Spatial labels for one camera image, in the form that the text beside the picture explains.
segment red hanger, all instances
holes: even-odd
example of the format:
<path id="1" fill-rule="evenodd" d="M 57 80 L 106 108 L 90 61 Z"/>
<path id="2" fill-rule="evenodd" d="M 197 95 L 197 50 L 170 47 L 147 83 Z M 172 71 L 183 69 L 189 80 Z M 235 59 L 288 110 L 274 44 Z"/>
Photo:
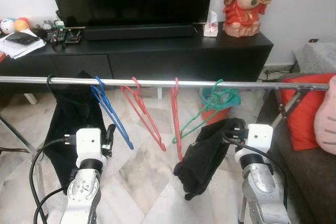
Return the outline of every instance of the red hanger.
<path id="1" fill-rule="evenodd" d="M 170 88 L 170 100 L 172 103 L 172 110 L 173 110 L 173 121 L 174 121 L 174 128 L 175 128 L 175 136 L 176 136 L 176 146 L 177 146 L 177 154 L 178 158 L 182 162 L 183 156 L 182 156 L 182 143 L 181 143 L 181 132 L 180 132 L 180 122 L 179 117 L 178 117 L 178 111 L 177 111 L 177 95 L 179 94 L 178 92 L 178 78 L 175 78 L 176 81 L 176 87 Z"/>
<path id="2" fill-rule="evenodd" d="M 139 83 L 138 83 L 138 81 L 137 81 L 137 79 L 135 77 L 132 77 L 132 80 L 136 84 L 136 88 L 137 88 L 136 90 L 137 91 L 132 90 L 128 86 L 121 86 L 120 87 L 121 91 L 123 92 L 123 94 L 127 98 L 127 100 L 129 101 L 129 103 L 132 105 L 134 111 L 137 113 L 137 115 L 139 116 L 140 120 L 146 126 L 147 130 L 149 131 L 149 133 L 151 133 L 152 137 L 158 143 L 158 145 L 160 146 L 161 150 L 163 150 L 165 152 L 166 151 L 166 146 L 161 141 L 161 136 L 159 134 L 158 128 L 155 126 L 153 119 L 151 118 L 149 112 L 147 111 L 147 109 L 145 107 L 145 104 L 143 103 L 143 101 L 141 99 L 141 88 L 140 88 L 140 85 L 139 85 Z M 151 127 L 147 124 L 145 118 L 143 118 L 143 116 L 141 115 L 141 113 L 139 112 L 139 110 L 136 108 L 135 104 L 133 103 L 133 101 L 131 100 L 131 98 L 128 96 L 128 94 L 126 92 L 126 89 L 133 95 L 134 100 L 136 101 L 136 103 L 138 104 L 138 106 L 140 107 L 140 109 L 142 110 L 142 112 L 147 116 L 148 121 L 151 123 L 152 128 L 154 129 L 155 132 L 152 131 Z"/>

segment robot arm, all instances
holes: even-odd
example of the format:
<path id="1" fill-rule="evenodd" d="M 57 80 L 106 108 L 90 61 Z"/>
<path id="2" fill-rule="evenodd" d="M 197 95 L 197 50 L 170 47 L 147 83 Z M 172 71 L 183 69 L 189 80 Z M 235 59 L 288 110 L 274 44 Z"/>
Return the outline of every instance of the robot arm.
<path id="1" fill-rule="evenodd" d="M 249 124 L 245 145 L 267 152 L 271 145 L 273 129 L 265 124 Z M 236 162 L 243 169 L 243 205 L 238 223 L 244 223 L 245 207 L 248 202 L 252 223 L 288 224 L 287 211 L 284 206 L 284 191 L 281 182 L 273 173 L 271 166 L 265 164 L 264 157 L 246 148 L 235 154 Z"/>
<path id="2" fill-rule="evenodd" d="M 113 129 L 108 129 L 113 141 Z M 104 145 L 111 150 L 112 141 Z M 95 224 L 96 207 L 100 201 L 100 175 L 107 159 L 101 152 L 101 132 L 98 128 L 84 128 L 76 133 L 76 165 L 79 168 L 75 179 L 68 187 L 68 205 L 61 224 Z"/>

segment gray sofa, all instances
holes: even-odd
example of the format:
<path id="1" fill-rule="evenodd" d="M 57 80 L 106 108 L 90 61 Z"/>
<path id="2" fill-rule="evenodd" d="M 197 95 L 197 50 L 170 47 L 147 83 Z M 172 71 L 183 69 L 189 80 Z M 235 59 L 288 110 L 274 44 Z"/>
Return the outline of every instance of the gray sofa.
<path id="1" fill-rule="evenodd" d="M 271 124 L 278 113 L 276 95 L 272 91 L 257 122 Z M 304 224 L 336 223 L 336 156 L 321 148 L 294 151 L 285 120 L 274 131 L 270 155 L 281 164 L 288 177 L 289 200 L 294 208 L 289 207 L 289 214 L 294 210 L 299 216 L 297 222 Z"/>

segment red figurine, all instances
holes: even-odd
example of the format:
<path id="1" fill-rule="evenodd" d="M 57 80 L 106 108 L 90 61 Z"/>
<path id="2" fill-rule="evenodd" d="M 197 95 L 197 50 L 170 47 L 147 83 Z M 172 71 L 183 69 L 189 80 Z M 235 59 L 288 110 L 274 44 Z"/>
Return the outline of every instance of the red figurine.
<path id="1" fill-rule="evenodd" d="M 257 34 L 259 14 L 264 14 L 272 0 L 224 0 L 226 20 L 223 30 L 230 36 L 243 37 Z"/>

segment marble floor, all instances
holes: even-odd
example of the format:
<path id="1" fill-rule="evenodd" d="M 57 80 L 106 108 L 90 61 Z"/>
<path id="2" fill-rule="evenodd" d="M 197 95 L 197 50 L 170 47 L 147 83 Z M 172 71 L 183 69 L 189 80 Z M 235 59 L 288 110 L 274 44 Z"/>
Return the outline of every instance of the marble floor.
<path id="1" fill-rule="evenodd" d="M 234 148 L 213 176 L 207 190 L 191 201 L 184 200 L 179 179 L 172 173 L 178 162 L 169 90 L 163 90 L 163 100 L 155 96 L 155 89 L 143 89 L 143 100 L 159 128 L 167 147 L 164 153 L 143 126 L 119 89 L 108 91 L 112 106 L 123 122 L 134 150 L 130 150 L 122 136 L 114 135 L 113 156 L 101 177 L 102 198 L 97 208 L 98 223 L 206 223 L 236 224 L 242 199 L 241 169 L 234 162 Z M 231 109 L 230 116 L 256 121 L 263 104 L 263 91 L 246 90 L 240 93 L 241 106 Z M 47 134 L 56 101 L 51 93 L 35 94 L 36 105 L 30 105 L 23 95 L 15 95 L 1 110 L 11 124 L 34 146 L 40 146 Z M 201 106 L 199 91 L 181 89 L 178 95 L 180 125 L 194 116 Z M 111 121 L 103 111 L 104 123 Z M 183 153 L 193 143 L 199 131 L 183 139 Z M 22 147 L 0 125 L 1 147 Z M 0 223 L 32 223 L 35 203 L 29 188 L 30 156 L 26 153 L 0 155 Z M 50 160 L 42 160 L 46 193 L 60 187 Z M 54 195 L 47 202 L 48 223 L 59 223 L 66 207 L 66 196 Z M 251 223 L 249 213 L 246 222 Z"/>

